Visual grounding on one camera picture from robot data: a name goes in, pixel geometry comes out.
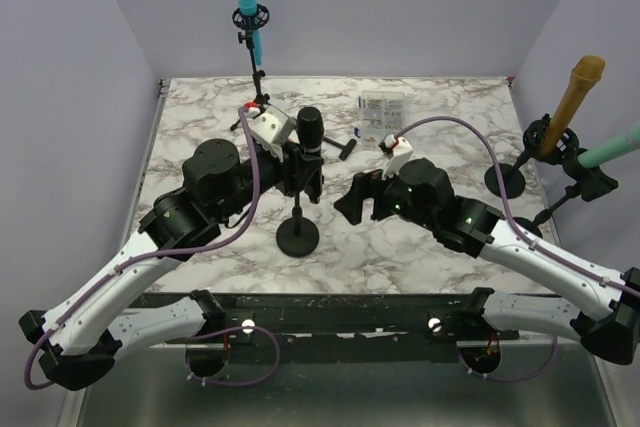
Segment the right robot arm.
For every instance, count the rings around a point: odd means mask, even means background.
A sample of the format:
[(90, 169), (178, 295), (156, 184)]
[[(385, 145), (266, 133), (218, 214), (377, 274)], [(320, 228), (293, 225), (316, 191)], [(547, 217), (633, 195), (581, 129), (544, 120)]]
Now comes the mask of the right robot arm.
[(399, 172), (354, 175), (335, 209), (352, 225), (390, 216), (430, 231), (457, 253), (499, 264), (554, 292), (554, 297), (518, 297), (495, 291), (484, 304), (464, 309), (460, 326), (480, 339), (496, 330), (547, 333), (580, 343), (591, 354), (618, 365), (633, 362), (639, 344), (639, 271), (607, 268), (577, 257), (508, 222), (501, 211), (455, 194), (446, 172), (427, 159), (407, 162)]

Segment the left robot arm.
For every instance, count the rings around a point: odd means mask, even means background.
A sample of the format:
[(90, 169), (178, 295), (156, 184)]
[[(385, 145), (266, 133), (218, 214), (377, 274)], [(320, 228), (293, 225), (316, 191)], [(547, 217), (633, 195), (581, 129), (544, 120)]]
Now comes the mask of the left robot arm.
[(19, 320), (32, 344), (25, 386), (81, 390), (103, 378), (131, 350), (180, 339), (209, 342), (233, 332), (222, 307), (205, 290), (163, 307), (132, 311), (156, 280), (196, 254), (238, 240), (251, 225), (262, 194), (321, 195), (313, 177), (324, 159), (319, 146), (287, 140), (281, 153), (255, 140), (239, 158), (233, 142), (200, 144), (182, 164), (183, 184), (160, 196), (120, 251), (78, 291), (47, 311), (29, 310)]

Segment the black tripod shock-mount stand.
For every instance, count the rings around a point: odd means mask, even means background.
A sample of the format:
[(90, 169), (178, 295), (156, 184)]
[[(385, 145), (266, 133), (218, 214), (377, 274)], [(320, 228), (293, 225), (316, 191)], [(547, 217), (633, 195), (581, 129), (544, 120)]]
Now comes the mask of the black tripod shock-mount stand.
[(262, 89), (262, 79), (266, 76), (262, 65), (262, 46), (260, 29), (270, 20), (270, 12), (267, 7), (256, 0), (239, 0), (239, 6), (232, 14), (232, 21), (238, 32), (238, 42), (249, 51), (252, 82), (255, 89), (255, 97), (249, 103), (255, 103), (263, 109), (271, 106), (270, 96)]

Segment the black microphone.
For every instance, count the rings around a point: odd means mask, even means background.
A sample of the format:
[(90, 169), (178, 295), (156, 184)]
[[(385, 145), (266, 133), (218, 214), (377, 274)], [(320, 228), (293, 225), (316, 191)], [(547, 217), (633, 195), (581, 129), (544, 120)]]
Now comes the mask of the black microphone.
[(324, 122), (321, 112), (316, 107), (305, 106), (299, 110), (296, 132), (305, 156), (321, 156), (323, 158)]

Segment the black clip microphone stand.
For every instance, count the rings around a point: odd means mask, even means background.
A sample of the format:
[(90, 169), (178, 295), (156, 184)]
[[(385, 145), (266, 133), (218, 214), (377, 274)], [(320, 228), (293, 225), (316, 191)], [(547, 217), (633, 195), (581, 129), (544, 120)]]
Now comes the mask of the black clip microphone stand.
[(303, 215), (301, 194), (292, 197), (294, 205), (291, 216), (279, 225), (276, 232), (278, 248), (287, 256), (294, 258), (310, 255), (318, 246), (320, 239), (316, 224)]

